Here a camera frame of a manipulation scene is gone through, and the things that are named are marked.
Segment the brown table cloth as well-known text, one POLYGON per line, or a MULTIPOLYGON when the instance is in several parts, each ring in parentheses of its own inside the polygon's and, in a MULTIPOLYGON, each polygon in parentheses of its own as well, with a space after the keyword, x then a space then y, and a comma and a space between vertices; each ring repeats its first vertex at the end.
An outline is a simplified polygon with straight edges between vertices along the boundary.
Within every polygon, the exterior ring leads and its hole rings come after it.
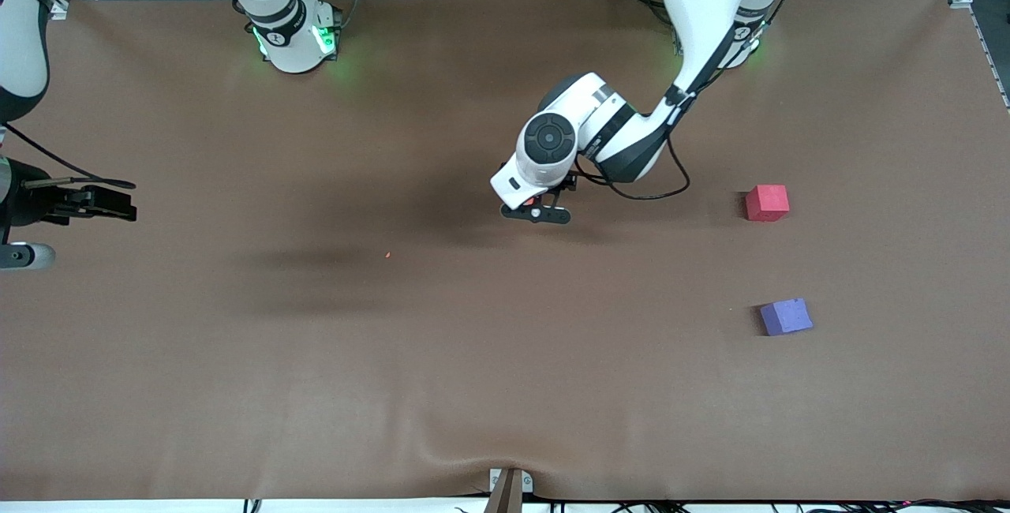
POLYGON ((563 78, 639 110, 635 0, 361 0, 275 71, 227 0, 76 0, 18 128, 138 219, 0 273, 0 501, 1010 500, 1010 113, 945 0, 787 0, 675 129, 688 192, 489 179, 563 78), (756 185, 792 210, 751 222, 756 185), (768 336, 805 298, 813 329, 768 336))

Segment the red foam block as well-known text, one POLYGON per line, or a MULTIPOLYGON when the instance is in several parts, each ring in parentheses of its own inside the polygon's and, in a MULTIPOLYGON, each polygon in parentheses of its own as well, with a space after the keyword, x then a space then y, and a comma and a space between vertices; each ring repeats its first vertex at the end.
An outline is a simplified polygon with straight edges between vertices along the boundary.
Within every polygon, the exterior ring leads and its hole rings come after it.
POLYGON ((791 210, 785 185, 756 185, 744 197, 744 211, 751 222, 776 222, 791 210))

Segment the purple foam block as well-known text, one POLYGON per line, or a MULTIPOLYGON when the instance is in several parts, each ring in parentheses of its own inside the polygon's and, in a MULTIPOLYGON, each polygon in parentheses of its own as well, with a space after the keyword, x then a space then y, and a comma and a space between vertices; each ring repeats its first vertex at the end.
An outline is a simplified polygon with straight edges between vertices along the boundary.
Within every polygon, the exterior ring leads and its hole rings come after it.
POLYGON ((768 336, 789 335, 814 327, 805 298, 789 298, 762 305, 760 316, 768 336))

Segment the brown clamp bar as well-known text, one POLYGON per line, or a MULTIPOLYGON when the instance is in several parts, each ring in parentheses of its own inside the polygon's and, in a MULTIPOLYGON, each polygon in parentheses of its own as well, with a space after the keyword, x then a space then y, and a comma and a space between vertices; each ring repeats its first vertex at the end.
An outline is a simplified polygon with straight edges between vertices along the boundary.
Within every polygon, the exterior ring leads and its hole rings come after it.
POLYGON ((526 494, 526 472, 520 469, 493 469, 489 473, 490 496, 483 513, 522 513, 526 494))

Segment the silver table clamp bracket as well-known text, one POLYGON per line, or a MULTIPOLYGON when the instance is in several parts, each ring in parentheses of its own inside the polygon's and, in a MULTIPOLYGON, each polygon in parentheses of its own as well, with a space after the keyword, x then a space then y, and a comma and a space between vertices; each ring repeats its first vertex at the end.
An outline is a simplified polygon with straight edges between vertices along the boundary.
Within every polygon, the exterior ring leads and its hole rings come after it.
POLYGON ((511 471, 511 480, 520 485, 523 494, 533 494, 533 476, 528 474, 525 470, 516 469, 490 469, 488 492, 494 492, 495 488, 499 484, 499 481, 507 481, 509 478, 509 471, 511 471))

